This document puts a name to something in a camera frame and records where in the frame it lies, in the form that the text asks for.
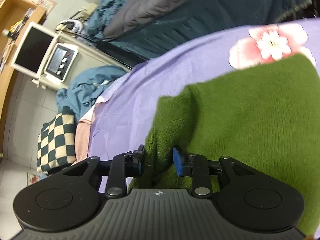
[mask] ribbed black surface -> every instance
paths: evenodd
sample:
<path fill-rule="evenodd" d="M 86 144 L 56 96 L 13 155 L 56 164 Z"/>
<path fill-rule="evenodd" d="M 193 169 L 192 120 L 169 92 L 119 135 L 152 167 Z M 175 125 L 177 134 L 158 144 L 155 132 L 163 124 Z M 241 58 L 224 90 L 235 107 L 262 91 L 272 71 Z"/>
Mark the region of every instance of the ribbed black surface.
<path fill-rule="evenodd" d="M 22 231 L 14 240 L 301 240 L 295 229 L 258 234 L 224 220 L 209 200 L 187 190 L 133 189 L 127 197 L 109 200 L 87 224 L 61 233 Z"/>

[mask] round pad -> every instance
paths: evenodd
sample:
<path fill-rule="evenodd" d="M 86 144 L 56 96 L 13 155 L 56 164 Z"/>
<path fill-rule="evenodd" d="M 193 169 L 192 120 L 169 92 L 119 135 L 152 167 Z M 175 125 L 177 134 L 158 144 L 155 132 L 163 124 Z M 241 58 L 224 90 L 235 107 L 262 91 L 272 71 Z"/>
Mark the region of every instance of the round pad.
<path fill-rule="evenodd" d="M 72 194 L 60 188 L 45 190 L 36 197 L 36 203 L 39 207 L 52 210 L 68 206 L 71 201 Z"/>
<path fill-rule="evenodd" d="M 18 193 L 13 210 L 23 228 L 61 232 L 78 227 L 100 207 L 98 193 L 77 176 L 55 174 Z"/>
<path fill-rule="evenodd" d="M 252 207 L 270 209 L 281 203 L 281 195 L 272 189 L 255 188 L 244 195 L 244 200 Z"/>
<path fill-rule="evenodd" d="M 267 175 L 234 178 L 220 191 L 217 205 L 234 225 L 270 233 L 297 225 L 304 209 L 295 188 Z"/>

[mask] control panel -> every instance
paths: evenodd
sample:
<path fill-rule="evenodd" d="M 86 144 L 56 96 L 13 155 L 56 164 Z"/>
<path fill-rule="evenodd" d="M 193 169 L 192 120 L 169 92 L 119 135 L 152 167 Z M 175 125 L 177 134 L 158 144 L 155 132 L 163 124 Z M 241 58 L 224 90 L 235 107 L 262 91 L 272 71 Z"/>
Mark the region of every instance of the control panel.
<path fill-rule="evenodd" d="M 67 43 L 57 43 L 48 60 L 44 72 L 64 81 L 78 53 L 77 47 Z"/>

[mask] green fleece blanket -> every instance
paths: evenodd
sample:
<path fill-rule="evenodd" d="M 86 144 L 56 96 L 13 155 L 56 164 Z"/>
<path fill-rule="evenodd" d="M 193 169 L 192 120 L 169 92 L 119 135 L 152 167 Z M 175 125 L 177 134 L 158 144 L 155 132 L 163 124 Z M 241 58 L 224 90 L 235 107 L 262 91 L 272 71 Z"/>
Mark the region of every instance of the green fleece blanket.
<path fill-rule="evenodd" d="M 144 175 L 133 187 L 184 188 L 172 147 L 218 160 L 229 155 L 298 189 L 299 229 L 320 222 L 320 79 L 302 55 L 188 85 L 161 97 L 146 139 Z M 213 189 L 218 184 L 212 177 Z"/>

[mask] monitor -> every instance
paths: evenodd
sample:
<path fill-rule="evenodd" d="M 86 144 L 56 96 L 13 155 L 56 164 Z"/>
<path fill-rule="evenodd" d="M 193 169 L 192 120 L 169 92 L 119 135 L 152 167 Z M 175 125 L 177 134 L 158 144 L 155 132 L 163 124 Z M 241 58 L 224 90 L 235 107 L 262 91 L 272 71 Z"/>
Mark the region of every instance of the monitor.
<path fill-rule="evenodd" d="M 57 35 L 31 22 L 17 47 L 11 66 L 33 78 L 39 78 L 57 41 Z"/>

